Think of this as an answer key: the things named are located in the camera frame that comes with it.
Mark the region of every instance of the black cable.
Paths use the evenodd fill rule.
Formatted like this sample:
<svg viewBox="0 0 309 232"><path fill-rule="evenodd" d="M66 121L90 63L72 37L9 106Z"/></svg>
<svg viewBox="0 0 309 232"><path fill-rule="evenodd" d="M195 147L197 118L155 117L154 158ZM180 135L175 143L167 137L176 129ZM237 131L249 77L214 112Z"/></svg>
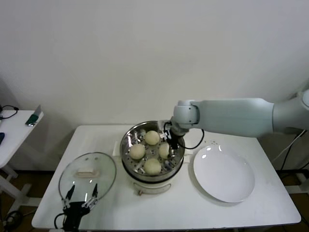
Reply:
<svg viewBox="0 0 309 232"><path fill-rule="evenodd" d="M165 123L164 123L164 126L163 126L163 129L164 129L165 131L166 131L166 125L167 125L167 124L172 125L171 122L165 122ZM196 146L194 146L194 147L185 147L185 146L183 146L181 143L179 143L179 141L177 141L178 145L179 145L180 147L182 147L182 148L189 149L189 150L192 150L192 149L197 148L197 147L200 146L200 144L203 142L203 139L204 139L204 136L205 136L204 130L203 130L203 129L201 129L201 130L202 130L202 133L203 133L202 139L199 141L199 143L198 143Z"/></svg>
<svg viewBox="0 0 309 232"><path fill-rule="evenodd" d="M288 158L288 156L289 156L289 153L290 153L290 151L291 151L292 146L293 146L293 144L289 147L288 152L285 154L284 161L283 161L283 164L282 164L280 170L283 169L283 167L284 167L284 165L285 165L285 162L286 162L286 160L287 160L287 158Z"/></svg>
<svg viewBox="0 0 309 232"><path fill-rule="evenodd" d="M18 110L19 110L19 108L18 108L18 107L15 107L15 106L12 106L12 105L5 105L5 106L3 106L3 107L2 107L2 109L4 109L5 107L12 107L14 110L16 110L16 112L15 112L14 114L12 114L12 115L8 116L8 117L3 117L3 116L0 116L0 120L2 120L2 119L8 119L8 118L13 117L14 115L16 115L16 114L17 114L17 112L18 112Z"/></svg>
<svg viewBox="0 0 309 232"><path fill-rule="evenodd" d="M20 226L23 214L19 211L10 212L3 220L3 227L6 231L12 231Z"/></svg>
<svg viewBox="0 0 309 232"><path fill-rule="evenodd" d="M29 215L35 214L35 212L36 212L36 211L37 211L36 209L35 209L35 210L33 210L33 211L30 211L29 213L24 214L24 215L23 215L23 217L26 217L26 216L29 216Z"/></svg>
<svg viewBox="0 0 309 232"><path fill-rule="evenodd" d="M292 173L289 173L289 174L287 174L287 175L284 175L284 176L280 177L280 180L283 180L284 178L290 176L291 174L292 174Z"/></svg>
<svg viewBox="0 0 309 232"><path fill-rule="evenodd" d="M285 228L284 226L282 226L282 228L283 228L283 230L284 230L285 232L287 232L287 230L286 230L286 228Z"/></svg>
<svg viewBox="0 0 309 232"><path fill-rule="evenodd" d="M55 219L54 219L54 227L56 228L56 229L58 229L58 226L57 226L57 218L58 217L60 217L61 215L64 215L64 213L61 213L61 214L58 214L56 217L55 217Z"/></svg>
<svg viewBox="0 0 309 232"><path fill-rule="evenodd" d="M185 146L183 146L182 144L180 144L179 141L177 141L177 142L178 142L178 145L181 146L182 148L189 149L189 150L192 150L192 149L197 148L197 147L200 146L200 144L203 142L204 136L205 136L204 130L203 130L203 129L201 129L201 130L202 130L202 133L203 133L202 139L199 141L199 143L198 143L196 146L194 146L194 147L185 147Z"/></svg>
<svg viewBox="0 0 309 232"><path fill-rule="evenodd" d="M304 169L304 167L306 167L308 164L309 164L309 162L306 163L306 164L305 164L304 166L302 166L301 168L299 168L299 170L300 170L300 169Z"/></svg>
<svg viewBox="0 0 309 232"><path fill-rule="evenodd" d="M3 223L3 217L2 217L2 200L1 200L1 196L0 196L0 220Z"/></svg>
<svg viewBox="0 0 309 232"><path fill-rule="evenodd" d="M301 220L309 227L309 222L305 219L305 217L301 213L299 214L301 216Z"/></svg>
<svg viewBox="0 0 309 232"><path fill-rule="evenodd" d="M164 123L164 126L163 126L163 129L164 129L165 131L166 131L166 125L167 125L167 124L172 125L171 122L165 122L165 123Z"/></svg>

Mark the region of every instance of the glass lid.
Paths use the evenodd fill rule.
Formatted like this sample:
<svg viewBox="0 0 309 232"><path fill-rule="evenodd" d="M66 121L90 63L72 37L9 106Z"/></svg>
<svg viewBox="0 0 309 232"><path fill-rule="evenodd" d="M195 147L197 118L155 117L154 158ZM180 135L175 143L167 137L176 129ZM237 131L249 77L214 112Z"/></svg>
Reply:
<svg viewBox="0 0 309 232"><path fill-rule="evenodd" d="M101 152L84 154L70 163L61 174L58 190L62 199L86 202L101 199L116 178L113 159Z"/></svg>

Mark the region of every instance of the power cord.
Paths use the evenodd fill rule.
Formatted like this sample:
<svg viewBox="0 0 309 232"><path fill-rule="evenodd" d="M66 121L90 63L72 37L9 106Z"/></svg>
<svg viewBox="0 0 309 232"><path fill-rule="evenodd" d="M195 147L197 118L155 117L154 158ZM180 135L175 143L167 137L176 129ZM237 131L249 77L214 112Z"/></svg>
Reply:
<svg viewBox="0 0 309 232"><path fill-rule="evenodd" d="M5 218L2 217L2 200L0 197L0 220L2 222L2 226L4 232L11 232L12 230L16 229L22 223L22 219L28 215L34 214L35 210L30 211L29 213L22 214L20 211L12 211L10 212Z"/></svg>
<svg viewBox="0 0 309 232"><path fill-rule="evenodd" d="M285 165L285 163L286 163L286 160L287 160L287 158L288 158L288 156L289 156L289 153L290 153L291 148L292 148L293 145L294 145L294 143L289 147L288 152L286 153L286 155L285 155L285 157L284 157L284 161L283 161L283 164L282 164L282 166L281 166L281 168L280 168L280 171L283 170L284 165Z"/></svg>
<svg viewBox="0 0 309 232"><path fill-rule="evenodd" d="M301 220L309 227L309 222L305 219L305 217L301 213L299 214L301 216Z"/></svg>
<svg viewBox="0 0 309 232"><path fill-rule="evenodd" d="M305 164L304 166L302 166L301 168L299 168L299 170L300 170L300 169L304 169L308 164L309 164L309 162L306 163L306 164Z"/></svg>
<svg viewBox="0 0 309 232"><path fill-rule="evenodd" d="M166 125L167 125L167 124L172 125L172 122L165 122L165 123L164 123L164 126L163 126L163 129L164 129L164 130L166 130ZM203 129L201 129L201 130L202 130L202 139L198 142L198 144L197 144L196 146L194 146L194 147L185 147L185 146L183 146L181 143L179 143L179 141L177 140L178 145L179 145L180 147L185 148L185 149L188 149L188 150L192 150L192 149L197 148L197 147L200 146L200 144L203 142L204 136L205 136L204 130L203 130Z"/></svg>
<svg viewBox="0 0 309 232"><path fill-rule="evenodd" d="M8 118L11 118L13 117L14 115L17 114L17 112L19 111L19 108L16 107L16 106L12 106L12 105L5 105L2 107L2 109L4 109L5 107L12 107L14 110L15 110L15 113L13 113L12 115L8 116L8 117L3 117L3 116L0 116L0 120L3 120L3 119L8 119Z"/></svg>
<svg viewBox="0 0 309 232"><path fill-rule="evenodd" d="M62 216L62 215L65 215L65 213L58 214L58 215L55 217L55 219L54 219L54 227L55 227L56 229L59 229L58 226L57 226L57 218L60 217L60 216Z"/></svg>
<svg viewBox="0 0 309 232"><path fill-rule="evenodd" d="M304 133L306 133L306 130L303 130L298 136L295 137L295 139L285 148L280 152L271 162L274 163L287 149L289 149L290 146L293 145L293 143L299 139L300 136L302 136Z"/></svg>

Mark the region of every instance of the table leg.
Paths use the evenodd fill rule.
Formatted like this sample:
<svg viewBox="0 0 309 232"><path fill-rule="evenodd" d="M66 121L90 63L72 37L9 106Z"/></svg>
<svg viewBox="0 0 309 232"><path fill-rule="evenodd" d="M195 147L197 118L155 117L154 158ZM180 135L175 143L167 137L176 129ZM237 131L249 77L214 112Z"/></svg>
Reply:
<svg viewBox="0 0 309 232"><path fill-rule="evenodd" d="M296 175L296 176L300 180L301 185L285 186L288 193L289 194L294 194L294 193L309 194L309 179L306 179L303 174Z"/></svg>
<svg viewBox="0 0 309 232"><path fill-rule="evenodd" d="M27 193L31 188L31 184L25 184L21 191L12 185L5 178L0 176L0 186L2 190L9 194L11 197L15 198L15 202L10 208L9 212L18 210L20 206L39 206L41 198L27 197Z"/></svg>
<svg viewBox="0 0 309 232"><path fill-rule="evenodd" d="M13 178L18 177L18 174L8 164L2 167L2 170L4 170L8 175L11 175Z"/></svg>

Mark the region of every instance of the phone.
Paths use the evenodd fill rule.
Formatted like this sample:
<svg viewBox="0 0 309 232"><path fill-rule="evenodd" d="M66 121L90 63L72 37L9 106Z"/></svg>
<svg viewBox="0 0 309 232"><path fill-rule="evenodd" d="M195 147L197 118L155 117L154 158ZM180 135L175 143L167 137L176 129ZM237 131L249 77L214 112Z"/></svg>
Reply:
<svg viewBox="0 0 309 232"><path fill-rule="evenodd" d="M1 145L2 140L4 139L4 137L5 137L5 133L1 132L0 133L0 145Z"/></svg>

